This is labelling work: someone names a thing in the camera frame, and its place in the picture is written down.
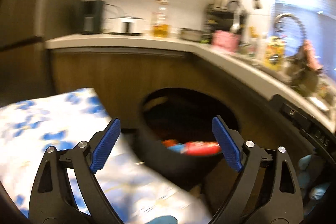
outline window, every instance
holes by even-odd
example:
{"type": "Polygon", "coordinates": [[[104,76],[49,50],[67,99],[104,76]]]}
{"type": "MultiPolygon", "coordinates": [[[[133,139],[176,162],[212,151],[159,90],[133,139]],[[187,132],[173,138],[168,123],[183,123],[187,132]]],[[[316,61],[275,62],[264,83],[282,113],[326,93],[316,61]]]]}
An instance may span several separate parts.
{"type": "MultiPolygon", "coordinates": [[[[292,13],[300,19],[326,74],[336,80],[336,0],[275,0],[273,19],[282,13],[292,13]]],[[[303,35],[292,18],[283,18],[282,22],[286,55],[290,56],[302,44],[303,35]]]]}

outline yellow package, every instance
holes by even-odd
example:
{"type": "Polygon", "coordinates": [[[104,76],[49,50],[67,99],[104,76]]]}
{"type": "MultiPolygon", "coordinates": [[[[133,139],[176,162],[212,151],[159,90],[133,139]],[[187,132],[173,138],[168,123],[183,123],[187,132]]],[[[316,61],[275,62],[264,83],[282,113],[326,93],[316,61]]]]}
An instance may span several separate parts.
{"type": "Polygon", "coordinates": [[[264,66],[275,71],[280,71],[284,55],[285,43],[277,37],[270,37],[270,42],[266,47],[264,66]]]}

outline trash can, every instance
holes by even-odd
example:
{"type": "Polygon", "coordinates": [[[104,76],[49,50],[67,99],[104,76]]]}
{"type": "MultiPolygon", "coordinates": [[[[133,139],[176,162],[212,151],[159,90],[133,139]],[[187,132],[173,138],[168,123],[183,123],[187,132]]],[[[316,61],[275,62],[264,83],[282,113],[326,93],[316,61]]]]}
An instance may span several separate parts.
{"type": "Polygon", "coordinates": [[[162,140],[216,141],[211,122],[220,115],[229,128],[240,131],[234,113],[219,100],[183,88],[165,88],[145,97],[140,104],[140,125],[135,153],[145,165],[189,191],[223,158],[217,153],[191,156],[167,149],[162,140]]]}

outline floral pattern fabric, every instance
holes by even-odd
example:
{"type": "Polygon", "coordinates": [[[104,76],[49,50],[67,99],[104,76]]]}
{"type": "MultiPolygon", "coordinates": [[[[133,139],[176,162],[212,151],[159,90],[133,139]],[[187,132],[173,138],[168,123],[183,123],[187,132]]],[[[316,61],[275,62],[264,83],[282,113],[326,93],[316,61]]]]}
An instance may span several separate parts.
{"type": "MultiPolygon", "coordinates": [[[[0,108],[0,180],[24,215],[28,217],[32,185],[46,148],[71,149],[90,140],[109,121],[93,89],[0,108]]],[[[68,176],[78,208],[89,214],[72,169],[68,176]]],[[[122,134],[96,178],[125,223],[143,224],[168,215],[180,224],[207,224],[211,220],[201,201],[139,165],[122,134]]]]}

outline red wrapper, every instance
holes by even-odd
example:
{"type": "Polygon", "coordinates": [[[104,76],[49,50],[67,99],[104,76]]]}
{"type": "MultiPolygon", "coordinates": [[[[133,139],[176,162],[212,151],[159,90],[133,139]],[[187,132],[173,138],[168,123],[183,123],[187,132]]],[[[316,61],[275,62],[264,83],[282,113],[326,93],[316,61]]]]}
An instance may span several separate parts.
{"type": "Polygon", "coordinates": [[[206,156],[219,153],[221,148],[217,142],[187,142],[184,154],[191,156],[206,156]]]}
{"type": "Polygon", "coordinates": [[[173,146],[173,145],[176,145],[178,144],[179,142],[177,140],[165,140],[165,141],[162,141],[162,144],[165,146],[165,147],[170,147],[170,146],[173,146]]]}

